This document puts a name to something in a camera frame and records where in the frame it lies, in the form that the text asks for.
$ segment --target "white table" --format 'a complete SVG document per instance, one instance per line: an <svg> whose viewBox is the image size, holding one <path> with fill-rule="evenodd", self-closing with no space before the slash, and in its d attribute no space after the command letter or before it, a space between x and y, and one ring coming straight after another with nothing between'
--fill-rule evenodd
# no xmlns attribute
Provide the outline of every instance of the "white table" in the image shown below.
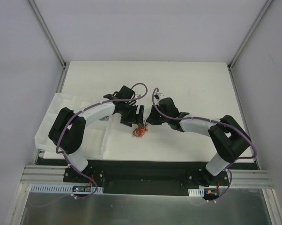
<svg viewBox="0 0 282 225"><path fill-rule="evenodd" d="M148 117L155 87L171 97L180 112L207 118L228 114L244 127L230 75L225 63L151 62L151 61L72 61L63 86L63 93L100 98L142 82L148 94L138 101L145 105ZM138 86L136 93L144 93ZM113 115L111 133L104 159L156 161L209 161L216 153L210 138L172 130L167 124L148 126L142 137L132 136L134 127L119 124L120 115ZM242 156L251 156L247 149Z"/></svg>

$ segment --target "gray wall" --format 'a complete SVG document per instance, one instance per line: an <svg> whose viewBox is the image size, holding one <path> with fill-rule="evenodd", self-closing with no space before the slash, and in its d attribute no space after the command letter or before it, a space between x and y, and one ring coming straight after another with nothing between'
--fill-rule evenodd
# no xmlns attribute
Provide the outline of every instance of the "gray wall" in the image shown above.
<svg viewBox="0 0 282 225"><path fill-rule="evenodd" d="M233 68L259 162L282 206L282 0L274 2Z"/></svg>
<svg viewBox="0 0 282 225"><path fill-rule="evenodd" d="M66 61L229 63L265 0L36 0Z"/></svg>
<svg viewBox="0 0 282 225"><path fill-rule="evenodd" d="M0 225L11 208L61 67L25 0L0 1Z"/></svg>

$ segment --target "purple cable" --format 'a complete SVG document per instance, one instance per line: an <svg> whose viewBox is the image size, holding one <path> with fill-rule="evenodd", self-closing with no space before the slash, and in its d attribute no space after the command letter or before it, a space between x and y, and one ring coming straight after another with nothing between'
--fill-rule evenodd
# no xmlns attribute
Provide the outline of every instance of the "purple cable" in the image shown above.
<svg viewBox="0 0 282 225"><path fill-rule="evenodd" d="M158 88L155 88L153 93L152 93L152 104L154 105L155 109L164 117L170 119L170 120L203 120L203 121L207 121L207 122L212 122L212 123L217 123L217 124L220 124L222 126L225 126L225 127L228 127L228 128L231 128L233 129L234 131L236 131L241 137L243 137L248 143L249 145L252 147L252 150L253 150L253 156L250 156L250 157L239 157L237 159L252 159L252 158L256 158L257 155L258 155L258 150L257 148L254 146L254 144L240 131L238 130L237 128L235 128L234 126L230 125L230 124L227 124L227 123L222 123L222 122L219 122L219 121L216 121L216 120L211 120L211 119L207 119L207 118L203 118L203 117L196 117L196 116L193 116L193 117L183 117L183 118L174 118L174 117L170 117L170 116L167 116L165 115L164 113L162 113L158 107L156 106L155 104L155 92L156 91L159 91Z"/></svg>
<svg viewBox="0 0 282 225"><path fill-rule="evenodd" d="M103 102L99 102L99 103L90 105L90 106L84 108L83 110L78 111L76 114L74 114L74 115L69 119L69 121L66 123L64 129L62 130L62 133L61 133L61 135L60 135L60 137L59 137L59 140L58 140L58 143L57 143L56 153L58 153L58 154L59 154L59 153L64 153L63 151L59 151L59 147L60 147L60 145L61 145L61 141L62 141L62 138L63 138L63 136L64 136L64 134L65 134L65 132L66 132L66 130L67 130L67 127L71 124L71 122L73 121L73 119L74 119L76 116L80 115L80 114L83 113L84 111L87 111L87 110L89 110L89 109L91 109L91 108L94 108L94 107L99 106L99 105L104 104L104 103L134 101L134 100L139 100L139 99L143 98L144 96L147 95L147 92L148 92L147 86L146 86L145 84L143 84L143 83L136 83L136 84L134 84L134 85L132 86L132 88L134 88L134 87L137 86L137 85L143 85L143 86L145 87L145 93L144 93L144 95L142 95L142 96L140 96L140 97L137 97L137 98L130 98L130 99L113 99L113 100L106 100L106 101L103 101ZM95 186L96 186L96 189L95 189L92 193L90 193L89 195L87 195L87 196L85 196L85 197L80 197L79 199L84 199L84 198L87 198L87 197L93 195L93 194L98 190L98 185L96 184L96 182L95 182L92 178L88 177L87 175L83 174L83 173L80 172L78 169L76 169L76 168L71 164L71 162L70 162L69 159L67 158L66 154L63 154L63 156L64 156L65 160L67 161L67 163L70 164L70 166L73 168L73 170L75 170L79 175L81 175L81 176L83 176L83 177L89 179L89 180L90 180L92 183L94 183Z"/></svg>

